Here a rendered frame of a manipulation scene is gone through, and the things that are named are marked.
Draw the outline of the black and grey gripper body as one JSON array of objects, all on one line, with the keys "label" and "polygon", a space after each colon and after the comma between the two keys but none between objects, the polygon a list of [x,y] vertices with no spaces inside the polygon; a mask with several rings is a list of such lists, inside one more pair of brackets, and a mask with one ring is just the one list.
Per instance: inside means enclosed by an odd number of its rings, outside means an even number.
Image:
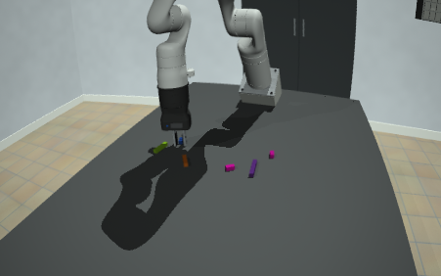
[{"label": "black and grey gripper body", "polygon": [[158,98],[162,111],[161,130],[189,130],[191,128],[192,119],[188,109],[190,102],[188,77],[192,76],[195,76],[195,70],[187,69],[186,65],[171,69],[157,68]]}]

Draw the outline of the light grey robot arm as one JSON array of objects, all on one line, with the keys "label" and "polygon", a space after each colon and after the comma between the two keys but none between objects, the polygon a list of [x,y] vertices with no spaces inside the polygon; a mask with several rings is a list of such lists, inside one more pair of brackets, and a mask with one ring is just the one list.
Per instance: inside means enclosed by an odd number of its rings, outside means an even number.
[{"label": "light grey robot arm", "polygon": [[[154,34],[168,33],[169,37],[156,47],[156,62],[160,69],[186,64],[185,47],[191,26],[191,14],[176,0],[154,0],[147,16],[147,25]],[[262,15],[257,9],[237,9],[235,0],[218,0],[223,22],[229,35],[241,38],[238,50],[248,85],[257,90],[272,82],[266,48]],[[174,32],[173,32],[174,31]]]}]

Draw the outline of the purple rod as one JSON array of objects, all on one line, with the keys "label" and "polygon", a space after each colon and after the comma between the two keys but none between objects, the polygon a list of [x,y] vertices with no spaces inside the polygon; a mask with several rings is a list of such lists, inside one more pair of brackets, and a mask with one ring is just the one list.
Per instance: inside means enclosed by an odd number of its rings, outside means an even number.
[{"label": "purple rod", "polygon": [[249,177],[253,177],[254,176],[256,165],[257,165],[257,160],[253,160],[251,168],[250,168],[250,172],[249,172]]}]

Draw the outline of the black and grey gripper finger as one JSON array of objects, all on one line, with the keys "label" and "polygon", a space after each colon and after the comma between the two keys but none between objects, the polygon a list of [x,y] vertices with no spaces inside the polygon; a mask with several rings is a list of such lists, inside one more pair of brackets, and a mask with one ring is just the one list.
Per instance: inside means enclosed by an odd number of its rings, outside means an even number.
[{"label": "black and grey gripper finger", "polygon": [[187,145],[187,135],[186,135],[186,130],[180,130],[182,131],[182,139],[183,139],[183,146]]},{"label": "black and grey gripper finger", "polygon": [[173,144],[174,146],[177,146],[178,144],[177,131],[176,130],[170,130],[170,131],[172,131],[172,135],[173,135]]}]

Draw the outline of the orange rod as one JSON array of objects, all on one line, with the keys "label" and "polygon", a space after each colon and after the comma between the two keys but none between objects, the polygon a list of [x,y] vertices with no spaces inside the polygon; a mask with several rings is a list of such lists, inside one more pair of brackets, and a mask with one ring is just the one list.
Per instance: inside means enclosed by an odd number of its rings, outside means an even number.
[{"label": "orange rod", "polygon": [[188,166],[187,156],[186,155],[182,155],[182,158],[183,158],[184,167]]}]

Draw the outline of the lime green rod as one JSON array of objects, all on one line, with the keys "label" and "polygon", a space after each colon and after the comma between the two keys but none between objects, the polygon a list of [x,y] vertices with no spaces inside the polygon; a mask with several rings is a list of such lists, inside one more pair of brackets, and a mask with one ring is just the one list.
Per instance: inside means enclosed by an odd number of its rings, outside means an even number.
[{"label": "lime green rod", "polygon": [[161,151],[162,149],[164,149],[167,146],[168,146],[167,142],[163,142],[162,144],[160,144],[159,146],[154,148],[154,153],[157,154],[159,151]]}]

